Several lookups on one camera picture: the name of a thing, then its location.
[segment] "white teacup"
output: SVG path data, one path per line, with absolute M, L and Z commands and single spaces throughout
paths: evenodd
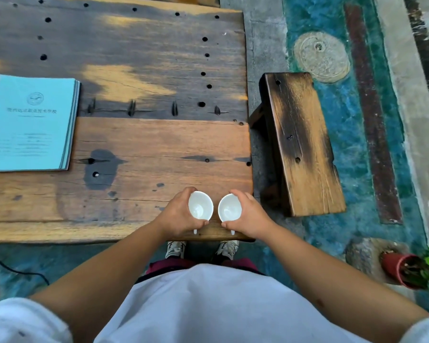
M 202 191 L 194 191 L 189 197 L 189 211 L 197 219 L 210 220 L 213 215 L 213 201 Z
M 237 220 L 241 216 L 241 203 L 234 194 L 225 195 L 218 206 L 218 215 L 221 221 Z

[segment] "shoe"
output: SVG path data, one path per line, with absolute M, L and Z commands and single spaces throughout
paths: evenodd
M 239 245 L 240 245 L 240 241 L 223 241 L 219 245 L 216 255 L 223 255 L 233 260 Z
M 186 250 L 186 242 L 167 242 L 167 253 L 165 258 L 180 257 L 184 259 L 184 251 Z

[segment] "wooden stool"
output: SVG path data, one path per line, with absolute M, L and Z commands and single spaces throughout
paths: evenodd
M 266 124 L 277 183 L 261 193 L 287 216 L 346 210 L 326 123 L 309 73 L 265 73 L 250 127 Z

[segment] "light blue booklet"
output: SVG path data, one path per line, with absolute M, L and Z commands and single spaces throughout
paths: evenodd
M 80 82 L 0 74 L 0 171 L 67 170 Z

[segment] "red flower pot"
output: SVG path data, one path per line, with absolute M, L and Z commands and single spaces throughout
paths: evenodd
M 412 284 L 405 283 L 400 274 L 400 268 L 410 262 L 412 259 L 418 257 L 415 254 L 397 254 L 397 253 L 385 253 L 382 258 L 382 267 L 386 273 L 393 277 L 401 285 L 416 290 L 418 287 Z

